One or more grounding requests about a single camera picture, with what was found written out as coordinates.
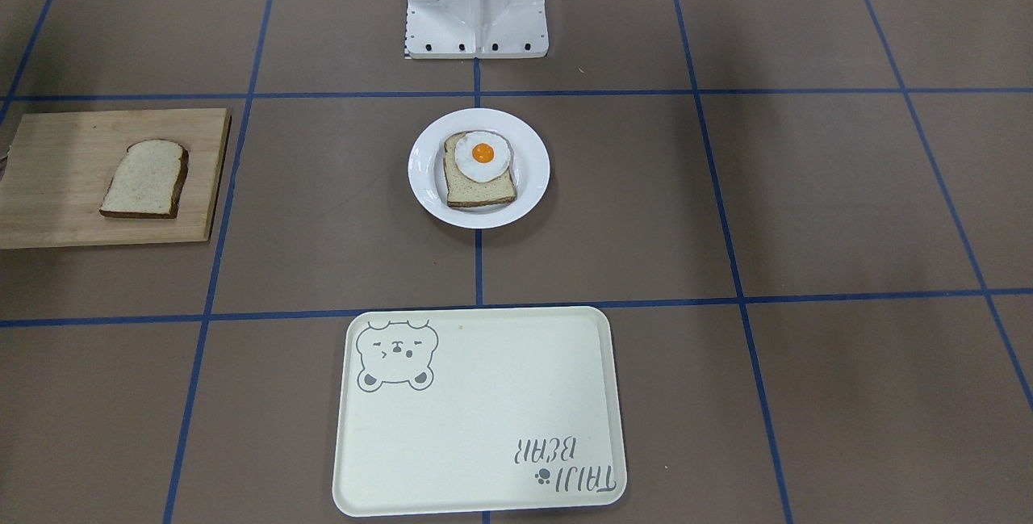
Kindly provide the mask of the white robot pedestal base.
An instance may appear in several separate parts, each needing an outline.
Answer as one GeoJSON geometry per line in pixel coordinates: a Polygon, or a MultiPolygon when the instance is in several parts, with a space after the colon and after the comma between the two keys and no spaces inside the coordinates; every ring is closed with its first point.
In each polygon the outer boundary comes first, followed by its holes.
{"type": "Polygon", "coordinates": [[[543,58],[546,0],[407,0],[404,54],[413,60],[543,58]]]}

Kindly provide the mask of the fried egg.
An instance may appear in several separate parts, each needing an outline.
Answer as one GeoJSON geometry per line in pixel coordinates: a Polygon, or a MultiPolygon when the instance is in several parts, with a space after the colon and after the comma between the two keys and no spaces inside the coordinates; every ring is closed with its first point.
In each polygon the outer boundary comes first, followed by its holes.
{"type": "Polygon", "coordinates": [[[509,174],[512,146],[495,132],[462,132],[455,135],[451,159],[465,178],[487,184],[509,174]]]}

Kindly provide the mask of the white round plate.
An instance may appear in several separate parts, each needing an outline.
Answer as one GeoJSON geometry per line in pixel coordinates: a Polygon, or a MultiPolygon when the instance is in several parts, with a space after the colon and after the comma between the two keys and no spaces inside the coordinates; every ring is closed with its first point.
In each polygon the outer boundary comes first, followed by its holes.
{"type": "Polygon", "coordinates": [[[469,107],[446,113],[422,130],[409,153],[408,177],[413,195],[429,214],[458,227],[491,229],[516,222],[542,201],[552,160],[545,141],[524,120],[490,107],[469,107]],[[482,208],[447,207],[444,142],[453,133],[476,130],[497,132],[512,146],[516,201],[482,208]]]}

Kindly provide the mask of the bread slice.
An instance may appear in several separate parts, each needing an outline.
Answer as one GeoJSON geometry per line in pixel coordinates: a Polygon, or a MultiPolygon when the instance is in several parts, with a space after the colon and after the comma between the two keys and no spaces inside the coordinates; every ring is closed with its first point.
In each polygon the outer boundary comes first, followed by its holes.
{"type": "Polygon", "coordinates": [[[136,142],[115,168],[99,214],[107,218],[177,218],[188,172],[189,152],[183,145],[166,138],[136,142]]]}
{"type": "Polygon", "coordinates": [[[442,167],[447,189],[447,205],[450,208],[480,208],[487,205],[507,204],[516,201],[516,185],[514,185],[512,177],[512,165],[510,165],[509,174],[502,175],[501,178],[494,179],[487,184],[473,182],[472,179],[465,178],[465,175],[458,171],[451,153],[453,152],[455,135],[459,133],[462,132],[451,134],[449,138],[444,141],[443,145],[442,167]]]}

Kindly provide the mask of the wooden cutting board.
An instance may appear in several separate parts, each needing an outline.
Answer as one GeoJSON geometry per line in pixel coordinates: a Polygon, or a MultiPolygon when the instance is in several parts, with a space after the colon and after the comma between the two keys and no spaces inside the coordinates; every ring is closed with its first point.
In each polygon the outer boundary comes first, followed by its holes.
{"type": "Polygon", "coordinates": [[[26,113],[2,178],[5,250],[199,243],[211,232],[228,147],[227,107],[26,113]],[[166,138],[188,153],[173,219],[101,215],[111,179],[127,149],[166,138]]]}

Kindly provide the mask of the cream bear serving tray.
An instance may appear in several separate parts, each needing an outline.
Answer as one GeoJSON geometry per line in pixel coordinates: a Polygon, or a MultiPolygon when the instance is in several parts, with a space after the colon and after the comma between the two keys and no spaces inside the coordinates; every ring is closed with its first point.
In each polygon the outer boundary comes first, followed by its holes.
{"type": "Polygon", "coordinates": [[[332,472],[343,514],[594,508],[627,484],[601,310],[368,312],[348,325],[332,472]]]}

